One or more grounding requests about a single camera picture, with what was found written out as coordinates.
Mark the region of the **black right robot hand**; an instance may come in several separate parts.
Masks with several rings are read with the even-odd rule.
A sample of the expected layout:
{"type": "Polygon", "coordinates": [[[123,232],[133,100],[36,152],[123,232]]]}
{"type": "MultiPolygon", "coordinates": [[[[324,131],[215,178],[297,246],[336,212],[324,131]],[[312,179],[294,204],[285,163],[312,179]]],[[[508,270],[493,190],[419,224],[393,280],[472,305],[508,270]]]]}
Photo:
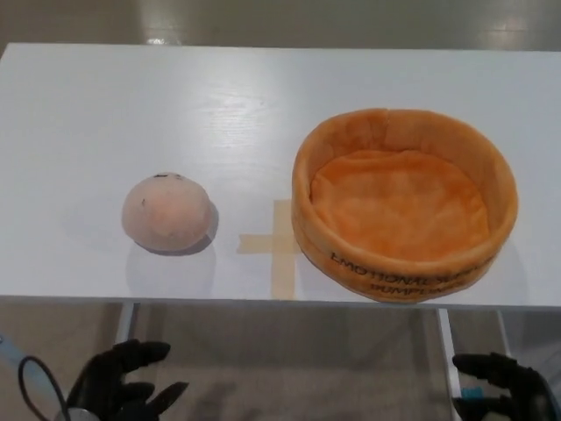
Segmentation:
{"type": "Polygon", "coordinates": [[[490,413],[516,421],[560,419],[560,407],[549,383],[533,368],[500,353],[457,353],[452,364],[462,374],[509,392],[499,397],[453,398],[453,407],[462,420],[482,420],[490,413]]]}

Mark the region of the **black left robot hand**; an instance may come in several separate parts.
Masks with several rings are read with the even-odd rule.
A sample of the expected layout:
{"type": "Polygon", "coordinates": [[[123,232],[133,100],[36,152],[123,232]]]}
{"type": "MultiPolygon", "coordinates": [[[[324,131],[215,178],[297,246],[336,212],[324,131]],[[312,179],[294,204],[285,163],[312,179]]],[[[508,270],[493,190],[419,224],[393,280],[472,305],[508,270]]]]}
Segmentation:
{"type": "Polygon", "coordinates": [[[157,421],[186,391],[175,382],[155,394],[150,382],[126,383],[142,367],[163,361],[171,350],[166,342],[129,339],[92,357],[67,397],[67,414],[59,420],[157,421]]]}

